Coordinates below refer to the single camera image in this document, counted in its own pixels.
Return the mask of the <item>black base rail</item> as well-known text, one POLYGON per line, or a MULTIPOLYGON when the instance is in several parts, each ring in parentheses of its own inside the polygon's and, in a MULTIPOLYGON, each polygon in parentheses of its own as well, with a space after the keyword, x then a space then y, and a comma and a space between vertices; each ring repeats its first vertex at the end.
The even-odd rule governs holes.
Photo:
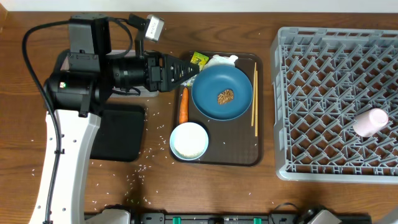
POLYGON ((188 214, 188 213, 138 213, 121 205, 106 207, 101 213, 84 214, 85 223, 130 224, 266 224, 266 223, 343 223, 368 224, 367 214, 335 214, 319 205, 306 210, 292 203, 283 203, 265 214, 188 214))

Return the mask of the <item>orange carrot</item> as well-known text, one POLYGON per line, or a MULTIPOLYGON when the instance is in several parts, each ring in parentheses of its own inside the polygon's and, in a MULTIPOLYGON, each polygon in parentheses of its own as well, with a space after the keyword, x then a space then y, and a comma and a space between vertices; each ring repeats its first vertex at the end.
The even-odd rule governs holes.
POLYGON ((180 112, 179 112, 179 123, 183 124, 188 121, 188 101, 189 101, 189 93, 188 88, 185 87, 182 93, 182 99, 180 102, 180 112))

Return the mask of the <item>yellow green snack wrapper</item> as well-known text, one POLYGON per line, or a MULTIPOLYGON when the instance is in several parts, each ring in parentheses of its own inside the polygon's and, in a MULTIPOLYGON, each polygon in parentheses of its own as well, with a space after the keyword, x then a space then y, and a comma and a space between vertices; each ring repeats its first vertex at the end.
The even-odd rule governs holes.
MULTIPOLYGON (((209 61, 209 57, 206 55, 203 55, 199 52, 194 52, 193 56, 191 58, 191 63, 198 65, 199 66, 199 71, 202 71, 204 66, 207 64, 207 62, 209 61)), ((183 82, 182 85, 183 86, 192 86, 193 82, 196 79, 196 75, 194 75, 193 77, 191 77, 190 79, 188 79, 187 81, 183 82)))

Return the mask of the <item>grey dishwasher rack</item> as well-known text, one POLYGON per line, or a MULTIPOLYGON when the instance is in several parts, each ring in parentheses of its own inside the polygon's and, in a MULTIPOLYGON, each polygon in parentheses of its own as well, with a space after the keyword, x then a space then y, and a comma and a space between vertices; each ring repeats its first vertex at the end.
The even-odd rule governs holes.
POLYGON ((274 150, 282 180, 397 183, 397 32, 282 27, 271 45, 274 150), (365 138, 354 118, 388 123, 365 138))

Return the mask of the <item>light blue rice bowl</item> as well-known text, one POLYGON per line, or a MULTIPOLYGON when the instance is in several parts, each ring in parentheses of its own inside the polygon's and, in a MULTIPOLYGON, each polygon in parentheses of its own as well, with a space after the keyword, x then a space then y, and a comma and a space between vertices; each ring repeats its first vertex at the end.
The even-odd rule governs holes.
POLYGON ((204 155, 208 149, 209 136, 201 125, 187 122, 179 124, 172 131, 169 145, 176 158, 193 161, 204 155))

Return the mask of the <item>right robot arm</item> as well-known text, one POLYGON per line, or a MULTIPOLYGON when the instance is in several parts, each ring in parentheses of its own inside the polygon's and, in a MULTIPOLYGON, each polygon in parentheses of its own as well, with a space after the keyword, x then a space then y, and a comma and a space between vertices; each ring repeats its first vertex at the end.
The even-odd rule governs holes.
POLYGON ((389 212, 385 217, 375 222, 375 224, 397 224, 398 223, 398 208, 396 207, 389 212))

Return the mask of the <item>black plastic tray bin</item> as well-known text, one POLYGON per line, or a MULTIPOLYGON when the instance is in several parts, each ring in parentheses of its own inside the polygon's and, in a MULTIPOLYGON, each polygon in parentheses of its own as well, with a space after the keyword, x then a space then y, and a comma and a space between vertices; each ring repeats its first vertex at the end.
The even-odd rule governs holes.
POLYGON ((132 162, 138 158, 144 131, 144 108, 139 105, 107 104, 101 113, 90 158, 132 162))

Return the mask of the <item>brown food piece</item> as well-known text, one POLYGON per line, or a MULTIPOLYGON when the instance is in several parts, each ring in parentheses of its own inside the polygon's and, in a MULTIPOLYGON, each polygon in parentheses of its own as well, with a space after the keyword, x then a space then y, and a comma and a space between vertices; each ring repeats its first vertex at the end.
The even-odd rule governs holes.
POLYGON ((217 102, 219 105, 227 104, 227 103, 231 102, 233 99, 234 99, 234 92, 231 89, 227 89, 227 90, 221 92, 217 96, 217 102))

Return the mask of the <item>brown serving tray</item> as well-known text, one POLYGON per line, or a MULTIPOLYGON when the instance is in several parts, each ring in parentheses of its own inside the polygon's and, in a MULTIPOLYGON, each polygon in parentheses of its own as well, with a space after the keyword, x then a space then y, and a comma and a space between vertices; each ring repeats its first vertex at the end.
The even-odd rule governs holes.
POLYGON ((241 116, 222 121, 213 119, 201 111, 194 104, 192 97, 188 100, 189 121, 202 126, 209 137, 209 144, 202 156, 191 160, 193 164, 211 164, 224 166, 250 167, 258 164, 263 155, 262 136, 262 60, 254 54, 236 53, 238 59, 235 61, 237 69, 242 71, 252 82, 254 73, 258 78, 258 106, 257 124, 252 125, 252 105, 241 116))

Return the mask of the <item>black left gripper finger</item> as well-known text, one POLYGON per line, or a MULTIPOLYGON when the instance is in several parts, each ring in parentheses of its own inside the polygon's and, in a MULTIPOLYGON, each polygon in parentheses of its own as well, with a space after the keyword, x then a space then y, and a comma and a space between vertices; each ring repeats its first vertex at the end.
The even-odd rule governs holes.
POLYGON ((162 59, 168 75, 196 75, 200 72, 199 66, 189 60, 181 60, 169 54, 163 54, 162 59))
POLYGON ((198 70, 166 71, 164 91, 172 91, 183 82, 199 73, 198 70))

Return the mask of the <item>crumpled white napkin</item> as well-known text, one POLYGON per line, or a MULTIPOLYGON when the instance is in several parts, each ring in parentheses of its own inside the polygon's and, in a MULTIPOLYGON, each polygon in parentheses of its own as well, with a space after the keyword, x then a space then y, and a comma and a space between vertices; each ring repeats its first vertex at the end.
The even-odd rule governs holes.
POLYGON ((228 65, 228 66, 235 66, 235 61, 237 61, 239 57, 236 55, 231 55, 229 57, 224 57, 220 55, 214 55, 210 60, 206 63, 206 65, 203 67, 203 69, 207 69, 209 67, 215 66, 215 65, 228 65))

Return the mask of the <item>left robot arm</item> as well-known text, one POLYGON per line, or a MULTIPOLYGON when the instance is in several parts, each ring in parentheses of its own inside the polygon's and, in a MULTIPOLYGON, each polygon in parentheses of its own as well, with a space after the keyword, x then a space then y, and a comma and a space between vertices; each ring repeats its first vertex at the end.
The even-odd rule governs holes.
POLYGON ((168 92, 199 72, 197 65, 157 51, 164 20, 80 14, 65 21, 70 46, 37 88, 47 109, 47 145, 31 223, 83 223, 91 149, 111 95, 168 92))

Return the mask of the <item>wooden chopstick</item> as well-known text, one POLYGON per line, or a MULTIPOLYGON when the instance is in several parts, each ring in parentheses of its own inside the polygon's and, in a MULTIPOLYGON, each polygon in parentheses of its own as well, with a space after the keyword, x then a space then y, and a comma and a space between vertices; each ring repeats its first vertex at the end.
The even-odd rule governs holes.
POLYGON ((255 107, 256 107, 256 88, 257 88, 257 62, 254 63, 254 73, 253 73, 253 91, 252 91, 252 114, 251 114, 251 126, 254 126, 255 118, 255 107))
POLYGON ((254 120, 254 127, 255 127, 255 137, 258 137, 258 71, 256 71, 256 92, 255 92, 255 120, 254 120))

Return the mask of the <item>pink cup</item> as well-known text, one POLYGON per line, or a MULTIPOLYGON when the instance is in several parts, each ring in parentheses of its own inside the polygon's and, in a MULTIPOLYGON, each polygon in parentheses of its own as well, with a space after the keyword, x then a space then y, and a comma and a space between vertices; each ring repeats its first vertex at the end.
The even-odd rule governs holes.
POLYGON ((388 114, 379 108, 373 108, 355 118, 353 129, 361 137, 371 137, 380 131, 389 121, 388 114))

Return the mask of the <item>dark blue plate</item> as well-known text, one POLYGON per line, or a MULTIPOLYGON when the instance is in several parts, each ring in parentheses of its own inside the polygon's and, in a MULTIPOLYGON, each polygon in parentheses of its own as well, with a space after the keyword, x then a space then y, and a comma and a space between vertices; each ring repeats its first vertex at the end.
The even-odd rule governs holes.
POLYGON ((202 70, 196 77, 191 96, 193 104, 203 115, 218 121, 229 121, 243 115, 252 103, 252 83, 240 69, 215 65, 202 70), (231 89, 234 99, 219 105, 217 96, 231 89))

